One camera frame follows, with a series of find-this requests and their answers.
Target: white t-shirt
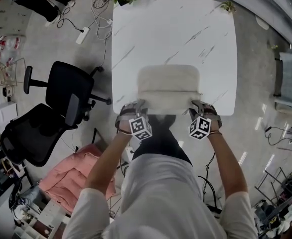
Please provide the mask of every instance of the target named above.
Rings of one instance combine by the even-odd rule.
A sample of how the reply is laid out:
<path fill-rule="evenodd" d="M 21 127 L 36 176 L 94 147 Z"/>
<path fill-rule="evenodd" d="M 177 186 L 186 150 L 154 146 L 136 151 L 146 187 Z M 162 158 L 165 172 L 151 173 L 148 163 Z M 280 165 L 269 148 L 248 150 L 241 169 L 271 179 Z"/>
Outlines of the white t-shirt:
<path fill-rule="evenodd" d="M 121 214 L 110 224 L 105 196 L 84 189 L 63 239 L 254 239 L 248 193 L 229 196 L 220 223 L 201 200 L 193 167 L 159 154 L 133 160 L 122 185 Z"/>

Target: flower pot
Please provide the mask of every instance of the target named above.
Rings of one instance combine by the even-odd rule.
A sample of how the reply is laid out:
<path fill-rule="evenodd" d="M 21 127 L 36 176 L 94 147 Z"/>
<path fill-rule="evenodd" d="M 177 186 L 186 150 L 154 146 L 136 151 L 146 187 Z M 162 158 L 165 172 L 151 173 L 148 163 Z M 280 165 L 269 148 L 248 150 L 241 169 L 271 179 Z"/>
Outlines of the flower pot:
<path fill-rule="evenodd" d="M 123 6 L 129 3 L 127 0 L 117 0 L 117 2 L 120 4 L 120 6 Z"/>

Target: bracelet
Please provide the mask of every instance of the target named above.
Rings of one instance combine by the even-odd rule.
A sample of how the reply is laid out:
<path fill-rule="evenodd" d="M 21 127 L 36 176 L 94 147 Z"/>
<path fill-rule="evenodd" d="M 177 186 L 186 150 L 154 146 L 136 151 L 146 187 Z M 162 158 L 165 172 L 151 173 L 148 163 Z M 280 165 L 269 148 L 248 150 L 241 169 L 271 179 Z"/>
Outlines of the bracelet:
<path fill-rule="evenodd" d="M 212 131 L 212 132 L 210 132 L 210 133 L 209 133 L 209 135 L 211 135 L 211 134 L 213 134 L 213 133 L 219 133 L 219 134 L 221 134 L 221 135 L 222 135 L 222 133 L 221 133 L 221 132 L 219 132 L 219 131 Z"/>

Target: white shoe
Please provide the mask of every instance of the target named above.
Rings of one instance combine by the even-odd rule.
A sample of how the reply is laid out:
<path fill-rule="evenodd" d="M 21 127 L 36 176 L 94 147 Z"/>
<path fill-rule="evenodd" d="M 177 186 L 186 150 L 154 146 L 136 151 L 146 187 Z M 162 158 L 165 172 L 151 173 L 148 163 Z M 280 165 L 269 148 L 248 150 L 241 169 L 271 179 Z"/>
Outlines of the white shoe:
<path fill-rule="evenodd" d="M 67 3 L 67 6 L 68 7 L 73 7 L 75 4 L 75 1 L 74 0 L 71 0 L 70 2 Z"/>
<path fill-rule="evenodd" d="M 58 22 L 60 18 L 61 18 L 61 15 L 59 14 L 53 21 L 45 23 L 45 26 L 48 27 L 48 26 L 53 25 L 55 22 Z"/>

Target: pink jacket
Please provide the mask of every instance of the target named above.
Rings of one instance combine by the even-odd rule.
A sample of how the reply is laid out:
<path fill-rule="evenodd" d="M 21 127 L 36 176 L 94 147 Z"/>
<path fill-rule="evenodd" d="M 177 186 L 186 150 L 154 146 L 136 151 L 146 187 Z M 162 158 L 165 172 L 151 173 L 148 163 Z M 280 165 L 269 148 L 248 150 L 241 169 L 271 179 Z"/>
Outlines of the pink jacket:
<path fill-rule="evenodd" d="M 99 156 L 101 152 L 95 145 L 85 146 L 55 166 L 40 182 L 40 189 L 72 213 L 85 180 Z M 107 188 L 106 199 L 113 196 L 115 192 L 113 178 Z"/>

